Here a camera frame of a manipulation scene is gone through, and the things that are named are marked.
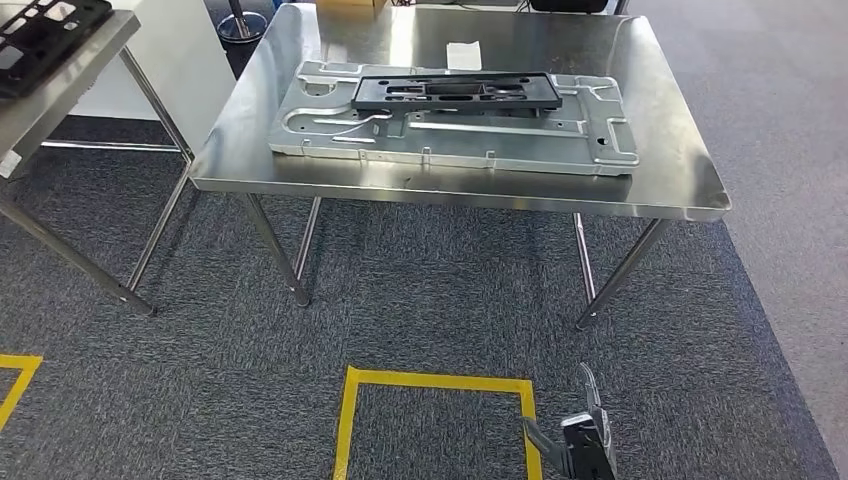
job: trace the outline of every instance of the black plastic part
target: black plastic part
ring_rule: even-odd
[[[615,480],[604,451],[598,426],[587,420],[563,427],[568,452],[568,478],[577,480]]]
[[[63,10],[73,11],[64,16]],[[23,7],[0,27],[0,98],[32,93],[111,12],[104,0],[36,0]]]
[[[562,107],[547,73],[362,77],[351,106],[359,111],[515,110]]]
[[[607,0],[530,0],[533,10],[562,13],[599,13]]]

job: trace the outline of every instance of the yellow tape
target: yellow tape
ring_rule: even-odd
[[[430,373],[359,370],[348,366],[339,414],[339,432],[336,443],[336,466],[333,480],[345,480],[350,461],[350,444],[353,436],[353,416],[356,413],[356,394],[359,384],[391,385],[396,387],[444,388],[478,392],[517,393],[521,400],[521,415],[536,418],[533,399],[533,382],[517,378],[464,377]],[[542,458],[539,451],[524,435],[524,453],[527,460],[527,479],[542,480]]]
[[[21,371],[18,379],[12,385],[12,389],[9,390],[5,400],[0,404],[0,430],[3,430],[3,427],[6,426],[6,421],[18,404],[18,400],[24,394],[24,390],[26,390],[39,365],[41,365],[41,357],[0,355],[0,368],[15,368]]]

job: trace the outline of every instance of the table top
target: table top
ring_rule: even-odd
[[[268,131],[303,60],[444,68],[480,42],[483,69],[611,76],[640,155],[633,175],[580,176],[288,157]],[[730,209],[648,20],[386,8],[374,18],[281,7],[191,170],[201,190],[714,221]]]
[[[23,7],[0,4],[0,24]],[[132,12],[114,11],[32,94],[0,101],[0,175],[23,167],[139,27]]]

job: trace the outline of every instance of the stainless steel table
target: stainless steel table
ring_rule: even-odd
[[[304,59],[444,68],[448,42],[480,41],[483,68],[612,76],[618,80],[641,164],[631,176],[590,177],[434,167],[272,154],[270,122]],[[645,18],[387,8],[370,21],[279,9],[190,176],[201,190],[243,192],[297,301],[321,197],[573,212],[591,317],[671,220],[709,222],[730,200]],[[314,197],[301,248],[289,263],[256,194]],[[596,292],[580,214],[653,219]]]
[[[21,5],[0,4],[0,24],[14,16]],[[129,282],[124,286],[90,259],[77,252],[68,242],[49,227],[16,205],[0,191],[0,213],[24,228],[34,237],[90,275],[98,284],[124,302],[142,312],[154,311],[147,302],[135,294],[145,268],[165,229],[171,212],[188,181],[188,168],[193,153],[160,101],[144,72],[132,54],[124,48],[130,37],[139,29],[139,21],[132,12],[115,11],[50,77],[28,97],[0,102],[0,177],[11,178],[19,174],[39,147],[86,148],[107,150],[134,150],[181,153],[185,168],[165,205],[165,209],[147,241]],[[158,114],[174,145],[144,145],[103,143],[87,141],[50,141],[47,139],[56,126],[67,116],[80,96],[94,83],[106,65],[120,56],[142,92]]]

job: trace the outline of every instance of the aluminum plate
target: aluminum plate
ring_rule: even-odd
[[[627,174],[639,165],[612,78],[554,75],[563,106],[537,116],[515,111],[360,116],[350,106],[362,76],[446,73],[304,62],[271,126],[271,149],[293,156],[582,175]]]

